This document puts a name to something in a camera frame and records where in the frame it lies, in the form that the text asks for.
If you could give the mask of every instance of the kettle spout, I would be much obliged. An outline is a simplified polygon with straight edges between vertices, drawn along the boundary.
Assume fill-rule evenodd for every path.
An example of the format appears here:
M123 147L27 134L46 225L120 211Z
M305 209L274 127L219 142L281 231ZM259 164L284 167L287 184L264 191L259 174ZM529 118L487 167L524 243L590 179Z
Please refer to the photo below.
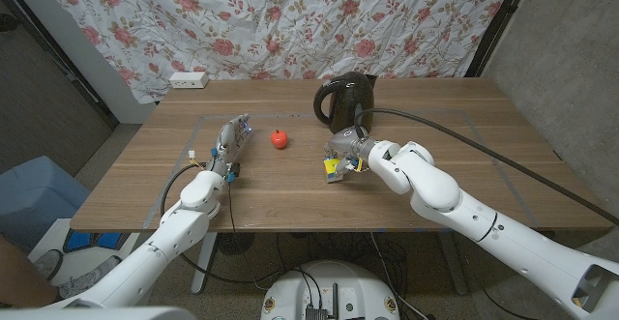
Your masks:
M376 83L376 78L378 78L378 76L375 76L373 74L366 74L366 77L369 80L369 86L373 89L374 84Z

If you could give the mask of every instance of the concrete wall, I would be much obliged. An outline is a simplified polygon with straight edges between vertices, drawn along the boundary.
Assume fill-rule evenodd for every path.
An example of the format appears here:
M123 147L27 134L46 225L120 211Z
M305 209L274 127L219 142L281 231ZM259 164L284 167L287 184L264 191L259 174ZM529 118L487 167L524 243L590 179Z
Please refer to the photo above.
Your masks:
M619 216L619 0L521 0L484 71Z
M47 31L71 58L120 123L144 123L154 103L140 104L120 74L86 39L56 0L25 0Z

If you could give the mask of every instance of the wooden table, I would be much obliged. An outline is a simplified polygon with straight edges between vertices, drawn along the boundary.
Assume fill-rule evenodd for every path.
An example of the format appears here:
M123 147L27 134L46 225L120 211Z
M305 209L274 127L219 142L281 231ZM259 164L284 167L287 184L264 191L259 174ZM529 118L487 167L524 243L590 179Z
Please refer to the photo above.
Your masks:
M205 89L172 90L142 126L72 219L79 231L155 229L162 189L187 151L210 158L221 126L250 113L253 135L232 184L238 231L418 231L441 226L412 212L410 193L396 195L371 171L326 184L323 146L331 136L313 115L320 80L211 81ZM416 113L485 144L550 180L597 202L550 146L488 79L379 79L375 106ZM275 129L288 147L270 142ZM375 115L371 136L428 148L436 165L488 206L540 229L606 228L586 208L451 137L396 116ZM195 175L188 171L170 191L166 207ZM227 195L210 231L231 231Z

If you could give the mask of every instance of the black electric kettle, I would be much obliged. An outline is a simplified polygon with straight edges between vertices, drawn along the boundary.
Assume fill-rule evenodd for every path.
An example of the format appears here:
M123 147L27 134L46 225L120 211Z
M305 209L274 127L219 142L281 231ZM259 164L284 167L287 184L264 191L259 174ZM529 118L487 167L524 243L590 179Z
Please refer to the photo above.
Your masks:
M329 126L332 133L352 127L355 115L365 109L374 108L374 83L376 76L363 73L345 73L322 84L313 98L313 112L320 122ZM322 101L329 95L329 116L322 113ZM371 129L371 114L362 117L361 126Z

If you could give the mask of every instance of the power strip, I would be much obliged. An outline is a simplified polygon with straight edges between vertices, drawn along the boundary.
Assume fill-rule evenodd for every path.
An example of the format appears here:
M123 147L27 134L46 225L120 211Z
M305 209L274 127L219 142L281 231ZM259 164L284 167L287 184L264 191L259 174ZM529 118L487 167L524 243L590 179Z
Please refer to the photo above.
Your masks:
M204 88L208 81L206 73L174 73L170 77L172 88Z

